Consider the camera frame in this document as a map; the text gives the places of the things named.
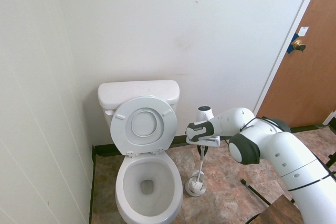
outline toilet lid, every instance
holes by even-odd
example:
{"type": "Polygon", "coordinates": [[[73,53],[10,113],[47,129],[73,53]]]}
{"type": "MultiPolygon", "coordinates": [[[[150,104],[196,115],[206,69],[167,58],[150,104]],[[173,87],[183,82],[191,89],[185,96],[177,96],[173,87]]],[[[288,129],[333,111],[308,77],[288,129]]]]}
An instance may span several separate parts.
{"type": "Polygon", "coordinates": [[[163,151],[174,139],[177,119],[167,102],[143,95],[117,108],[110,130],[122,155],[163,151]]]}

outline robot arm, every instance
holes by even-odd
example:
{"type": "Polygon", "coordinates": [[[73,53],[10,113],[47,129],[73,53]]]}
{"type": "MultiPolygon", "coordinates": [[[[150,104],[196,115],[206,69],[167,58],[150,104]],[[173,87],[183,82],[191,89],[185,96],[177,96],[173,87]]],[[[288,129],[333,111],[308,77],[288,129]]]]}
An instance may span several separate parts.
{"type": "Polygon", "coordinates": [[[336,182],[324,165],[280,120],[258,119],[246,108],[191,123],[187,141],[231,136],[229,150],[241,164],[268,160],[299,206],[306,224],[336,220],[336,182]]]}

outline door knob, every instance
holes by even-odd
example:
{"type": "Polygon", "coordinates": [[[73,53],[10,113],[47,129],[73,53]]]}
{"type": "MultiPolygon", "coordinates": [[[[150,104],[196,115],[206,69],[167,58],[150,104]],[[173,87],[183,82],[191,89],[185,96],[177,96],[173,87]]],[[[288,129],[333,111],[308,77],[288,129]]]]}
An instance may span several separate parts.
{"type": "Polygon", "coordinates": [[[301,40],[295,41],[292,45],[293,45],[294,50],[300,50],[301,52],[303,52],[304,49],[306,48],[306,46],[302,44],[301,40]]]}

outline wall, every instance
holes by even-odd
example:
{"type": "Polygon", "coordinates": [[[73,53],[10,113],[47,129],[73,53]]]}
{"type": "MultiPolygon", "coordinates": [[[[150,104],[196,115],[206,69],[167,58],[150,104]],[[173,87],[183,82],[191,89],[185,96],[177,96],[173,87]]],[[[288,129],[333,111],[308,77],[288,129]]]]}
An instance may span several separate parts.
{"type": "Polygon", "coordinates": [[[302,0],[60,0],[94,145],[111,142],[97,88],[176,80],[178,132],[196,109],[254,109],[302,0]]]}
{"type": "Polygon", "coordinates": [[[58,0],[0,0],[0,223],[88,223],[91,143],[58,0]]]}

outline black cable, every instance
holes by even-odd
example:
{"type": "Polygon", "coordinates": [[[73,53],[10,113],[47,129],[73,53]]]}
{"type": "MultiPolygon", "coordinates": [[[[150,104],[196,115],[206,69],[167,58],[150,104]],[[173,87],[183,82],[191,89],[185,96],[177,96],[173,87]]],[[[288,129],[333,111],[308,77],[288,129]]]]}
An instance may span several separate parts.
{"type": "Polygon", "coordinates": [[[325,165],[325,163],[322,162],[322,160],[321,160],[317,155],[315,155],[314,152],[312,152],[312,154],[313,154],[313,155],[316,157],[316,159],[321,163],[321,165],[323,166],[323,168],[326,169],[327,172],[328,172],[329,174],[331,174],[331,177],[336,181],[335,173],[332,172],[332,171],[330,171],[330,169],[325,165]]]}
{"type": "Polygon", "coordinates": [[[263,200],[263,202],[265,202],[267,205],[271,205],[271,203],[265,199],[260,193],[258,193],[253,187],[251,187],[244,179],[242,179],[240,181],[244,186],[246,186],[247,188],[249,188],[252,192],[254,192],[260,199],[263,200]]]}
{"type": "Polygon", "coordinates": [[[275,127],[279,128],[280,130],[282,130],[283,132],[285,132],[285,130],[283,128],[281,128],[278,124],[276,124],[275,122],[273,122],[270,118],[267,118],[265,116],[259,118],[260,120],[266,121],[272,125],[274,125],[275,127]]]}
{"type": "Polygon", "coordinates": [[[327,176],[324,176],[323,178],[320,178],[320,179],[318,179],[318,180],[315,180],[315,181],[312,182],[312,183],[308,183],[308,184],[306,184],[306,185],[304,185],[304,186],[299,186],[299,187],[297,187],[297,188],[290,189],[290,190],[288,190],[288,191],[295,191],[295,190],[298,190],[298,189],[305,188],[305,187],[307,187],[307,186],[311,186],[311,185],[313,185],[313,184],[315,184],[315,183],[317,183],[317,182],[320,182],[321,180],[324,180],[325,178],[328,178],[328,177],[330,177],[330,176],[333,176],[335,173],[336,173],[336,172],[329,173],[327,176]]]}
{"type": "Polygon", "coordinates": [[[240,132],[245,129],[245,128],[248,128],[247,126],[255,119],[260,119],[260,120],[263,120],[269,124],[272,124],[273,126],[277,127],[278,129],[280,129],[281,131],[285,132],[285,130],[283,128],[281,128],[278,124],[276,124],[275,122],[273,122],[270,118],[267,118],[265,116],[259,118],[259,117],[255,117],[253,118],[252,120],[250,120],[247,124],[245,124],[241,129],[240,129],[240,132]]]}
{"type": "Polygon", "coordinates": [[[247,126],[250,124],[250,122],[252,122],[254,119],[258,119],[258,118],[251,119],[247,124],[245,124],[241,129],[239,129],[239,131],[241,132],[243,129],[247,128],[247,126]]]}

